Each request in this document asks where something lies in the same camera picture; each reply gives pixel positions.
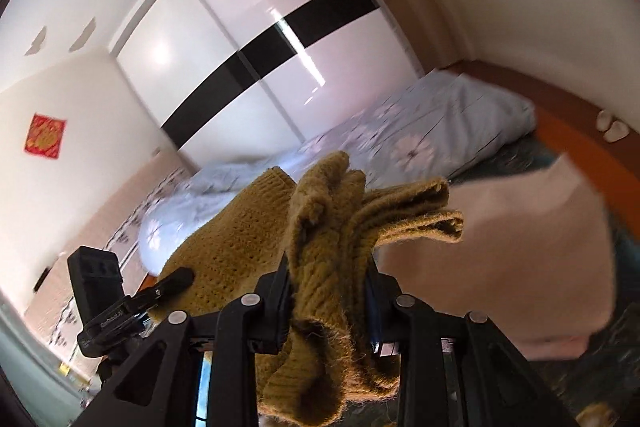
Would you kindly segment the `mustard yellow knit sweater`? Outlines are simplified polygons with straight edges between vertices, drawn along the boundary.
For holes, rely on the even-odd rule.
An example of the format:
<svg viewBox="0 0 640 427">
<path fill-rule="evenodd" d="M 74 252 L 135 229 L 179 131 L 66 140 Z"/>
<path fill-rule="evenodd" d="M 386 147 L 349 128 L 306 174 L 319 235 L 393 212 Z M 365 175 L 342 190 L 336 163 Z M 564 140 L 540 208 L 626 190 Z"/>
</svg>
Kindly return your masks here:
<svg viewBox="0 0 640 427">
<path fill-rule="evenodd" d="M 299 426 L 329 425 L 349 402 L 396 393 L 398 358 L 371 355 L 364 278 L 380 246 L 456 243 L 463 217 L 448 199 L 442 178 L 368 190 L 343 152 L 322 158 L 299 180 L 270 168 L 169 257 L 165 271 L 189 268 L 194 282 L 152 317 L 218 311 L 286 262 L 293 316 L 281 352 L 256 359 L 258 410 Z"/>
</svg>

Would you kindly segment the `pink folded garment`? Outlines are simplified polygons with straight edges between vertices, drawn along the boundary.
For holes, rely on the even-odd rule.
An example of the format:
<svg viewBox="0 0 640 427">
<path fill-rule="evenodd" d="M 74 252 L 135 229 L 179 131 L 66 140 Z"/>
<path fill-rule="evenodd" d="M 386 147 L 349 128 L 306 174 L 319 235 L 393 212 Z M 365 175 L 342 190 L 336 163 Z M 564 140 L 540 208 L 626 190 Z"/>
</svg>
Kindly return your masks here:
<svg viewBox="0 0 640 427">
<path fill-rule="evenodd" d="M 457 244 L 387 245 L 378 269 L 437 311 L 485 313 L 526 359 L 577 359 L 615 308 L 604 202 L 567 156 L 517 176 L 451 187 Z"/>
</svg>

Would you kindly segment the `light blue floral quilt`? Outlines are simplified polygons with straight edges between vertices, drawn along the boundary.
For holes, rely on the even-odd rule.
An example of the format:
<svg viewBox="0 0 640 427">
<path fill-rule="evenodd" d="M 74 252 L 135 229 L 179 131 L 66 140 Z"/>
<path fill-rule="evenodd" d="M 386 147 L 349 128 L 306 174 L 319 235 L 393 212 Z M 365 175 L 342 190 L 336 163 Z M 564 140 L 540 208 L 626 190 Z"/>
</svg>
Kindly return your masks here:
<svg viewBox="0 0 640 427">
<path fill-rule="evenodd" d="M 190 235 L 271 167 L 299 180 L 319 159 L 342 150 L 370 188 L 451 179 L 536 126 L 528 98 L 434 70 L 291 150 L 249 162 L 210 162 L 145 213 L 138 235 L 141 263 L 150 274 L 160 273 Z"/>
</svg>

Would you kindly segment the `white slippers pair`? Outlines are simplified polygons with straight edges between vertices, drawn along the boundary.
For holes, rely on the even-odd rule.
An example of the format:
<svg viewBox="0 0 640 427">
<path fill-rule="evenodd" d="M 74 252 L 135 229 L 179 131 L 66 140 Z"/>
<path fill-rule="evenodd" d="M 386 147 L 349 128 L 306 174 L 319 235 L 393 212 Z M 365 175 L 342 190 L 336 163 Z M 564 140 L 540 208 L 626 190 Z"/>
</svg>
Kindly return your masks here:
<svg viewBox="0 0 640 427">
<path fill-rule="evenodd" d="M 614 118 L 607 109 L 601 109 L 596 118 L 596 129 L 606 143 L 615 143 L 626 138 L 630 129 L 628 124 Z"/>
</svg>

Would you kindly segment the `white black-striped sliding wardrobe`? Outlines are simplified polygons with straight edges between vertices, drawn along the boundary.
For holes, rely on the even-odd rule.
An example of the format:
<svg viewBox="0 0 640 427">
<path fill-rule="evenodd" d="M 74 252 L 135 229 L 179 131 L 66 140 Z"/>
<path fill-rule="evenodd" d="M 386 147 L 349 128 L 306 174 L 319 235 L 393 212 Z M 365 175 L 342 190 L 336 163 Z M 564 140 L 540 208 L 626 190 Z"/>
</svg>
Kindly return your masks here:
<svg viewBox="0 0 640 427">
<path fill-rule="evenodd" d="M 423 72 L 383 0 L 154 0 L 116 58 L 194 166 L 288 150 Z"/>
</svg>

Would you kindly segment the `red square wall decoration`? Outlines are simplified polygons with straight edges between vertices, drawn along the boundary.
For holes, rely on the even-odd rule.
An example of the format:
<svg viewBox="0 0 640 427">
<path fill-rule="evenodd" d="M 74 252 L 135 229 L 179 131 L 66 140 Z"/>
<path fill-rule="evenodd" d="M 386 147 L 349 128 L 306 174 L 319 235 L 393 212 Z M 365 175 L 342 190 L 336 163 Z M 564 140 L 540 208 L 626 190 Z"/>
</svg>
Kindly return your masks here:
<svg viewBox="0 0 640 427">
<path fill-rule="evenodd" d="M 25 140 L 26 153 L 58 159 L 66 127 L 64 119 L 35 114 Z"/>
</svg>

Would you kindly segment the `brown wooden bed frame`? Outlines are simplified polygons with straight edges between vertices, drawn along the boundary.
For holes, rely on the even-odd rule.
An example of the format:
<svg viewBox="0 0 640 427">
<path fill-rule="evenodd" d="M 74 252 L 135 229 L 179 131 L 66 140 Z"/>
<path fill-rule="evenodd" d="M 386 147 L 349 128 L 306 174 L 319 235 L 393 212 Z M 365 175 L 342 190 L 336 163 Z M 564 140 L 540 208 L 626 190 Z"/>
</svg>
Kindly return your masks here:
<svg viewBox="0 0 640 427">
<path fill-rule="evenodd" d="M 631 131 L 608 143 L 596 130 L 597 106 L 552 84 L 515 70 L 481 61 L 459 61 L 451 72 L 525 96 L 534 102 L 536 138 L 558 153 L 567 153 L 597 187 L 608 207 L 633 236 L 639 235 L 639 135 Z"/>
</svg>

